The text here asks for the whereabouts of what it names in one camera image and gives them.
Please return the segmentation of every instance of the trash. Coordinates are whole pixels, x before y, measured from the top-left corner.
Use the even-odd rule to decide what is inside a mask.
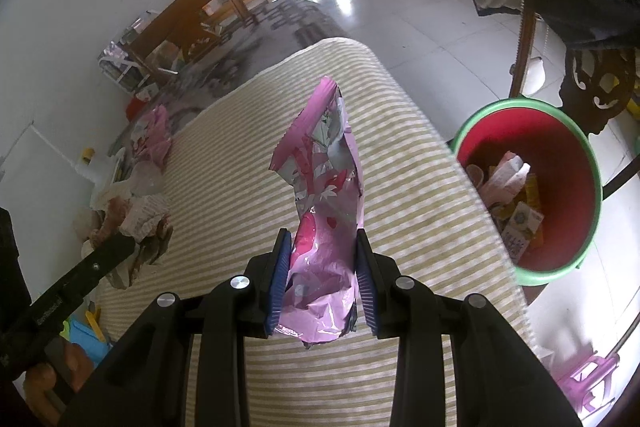
[[[529,173],[529,164],[512,152],[506,153],[495,172],[478,189],[482,203],[491,208],[495,203],[507,204],[522,190]]]
[[[474,184],[476,190],[480,188],[482,182],[484,181],[484,172],[477,165],[467,165],[466,166],[466,175],[469,176],[469,179]]]
[[[527,195],[527,204],[538,213],[542,213],[542,204],[540,203],[540,192],[538,191],[538,177],[532,172],[527,176],[527,182],[524,184],[524,190]],[[536,235],[531,239],[529,246],[531,248],[542,247],[545,239],[542,233],[542,223],[538,227]]]
[[[136,162],[149,160],[161,169],[164,167],[164,158],[171,147],[164,105],[158,105],[138,120],[131,132],[131,142]]]
[[[94,230],[82,245],[81,257],[84,259],[118,231],[133,237],[133,253],[105,276],[111,286],[124,290],[133,284],[142,266],[157,264],[169,247],[173,230],[169,204],[162,194],[127,199],[116,196],[108,201],[100,229]]]
[[[133,196],[151,196],[162,192],[164,180],[160,168],[153,162],[142,161],[134,165],[127,179]]]
[[[277,331],[305,344],[333,341],[355,324],[355,237],[364,222],[362,168],[344,100],[324,77],[271,158],[294,188],[300,226]]]
[[[516,206],[513,216],[500,234],[514,264],[517,264],[524,251],[527,250],[542,219],[542,214],[530,208],[527,203],[521,201]]]
[[[466,166],[466,174],[489,210],[514,264],[527,248],[543,244],[538,178],[529,171],[529,164],[511,151],[504,154],[497,167],[488,168],[484,184],[482,169],[473,164]]]

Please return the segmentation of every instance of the tiled floor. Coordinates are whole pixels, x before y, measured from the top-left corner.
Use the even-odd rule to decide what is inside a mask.
[[[506,98],[519,18],[480,18],[472,0],[313,0],[378,56],[444,139],[482,106]],[[564,44],[539,23],[534,55],[545,50],[546,82],[535,98],[560,105]],[[625,112],[590,138],[603,182],[632,157],[639,127]],[[591,349],[606,354],[640,311],[640,178],[603,203],[580,269],[552,282],[529,307],[540,344],[560,373]],[[614,373],[619,395],[640,362],[640,331]],[[585,425],[594,425],[592,417]]]

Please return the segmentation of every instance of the clutter pile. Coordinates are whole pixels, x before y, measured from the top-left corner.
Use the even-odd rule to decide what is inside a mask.
[[[82,209],[74,222],[84,259],[111,235],[120,232],[136,240],[134,253],[106,275],[117,289],[130,287],[143,265],[157,265],[169,247],[174,227],[169,203],[162,195],[162,173],[155,163],[137,163],[127,180],[111,184],[91,209]]]
[[[541,247],[542,206],[537,176],[520,156],[507,152],[497,166],[489,167],[487,181],[477,165],[468,165],[466,173],[478,190],[509,257],[517,264],[526,251]]]

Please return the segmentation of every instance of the green bin rim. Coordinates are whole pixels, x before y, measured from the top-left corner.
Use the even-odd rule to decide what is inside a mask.
[[[567,129],[569,129],[580,142],[582,149],[587,155],[589,165],[591,166],[591,173],[593,174],[593,190],[595,191],[596,196],[593,209],[593,220],[591,221],[589,233],[587,234],[582,247],[574,256],[574,258],[564,266],[556,268],[555,270],[548,270],[543,272],[529,270],[520,266],[514,266],[518,284],[520,284],[521,286],[540,286],[564,277],[564,275],[567,275],[569,272],[571,272],[571,270],[579,266],[587,255],[589,247],[593,242],[593,236],[596,233],[598,222],[600,220],[600,211],[602,209],[602,181],[600,180],[600,170],[598,168],[596,158],[593,154],[593,150],[591,149],[591,145],[589,144],[589,139],[584,135],[578,125],[557,107],[554,107],[553,105],[550,105],[546,102],[542,102],[542,100],[533,100],[524,96],[521,96],[519,98],[508,98],[507,100],[498,100],[497,102],[486,105],[485,107],[479,109],[473,115],[471,115],[468,120],[463,123],[462,127],[456,133],[456,137],[451,143],[451,150],[453,151],[453,154],[456,156],[456,158],[458,157],[460,146],[462,145],[462,142],[464,141],[466,135],[480,120],[482,120],[482,118],[485,118],[486,116],[494,112],[502,111],[504,109],[512,107],[526,107],[535,109],[556,118],[556,120],[561,121],[561,123],[563,123],[564,126],[567,127]]]

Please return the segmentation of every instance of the crumpled plastic bag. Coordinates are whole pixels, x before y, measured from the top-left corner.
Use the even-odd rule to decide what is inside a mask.
[[[320,81],[269,168],[294,188],[300,216],[276,330],[305,344],[334,341],[355,324],[355,239],[364,222],[364,186],[344,100],[332,79]]]
[[[140,118],[131,132],[131,146],[136,162],[149,160],[160,169],[171,147],[171,133],[164,105],[158,105]]]
[[[158,265],[173,231],[169,203],[162,194],[130,199],[116,196],[108,202],[100,229],[94,230],[82,245],[81,256],[84,259],[117,232],[133,237],[134,251],[105,276],[111,286],[124,290],[134,283],[143,266]]]

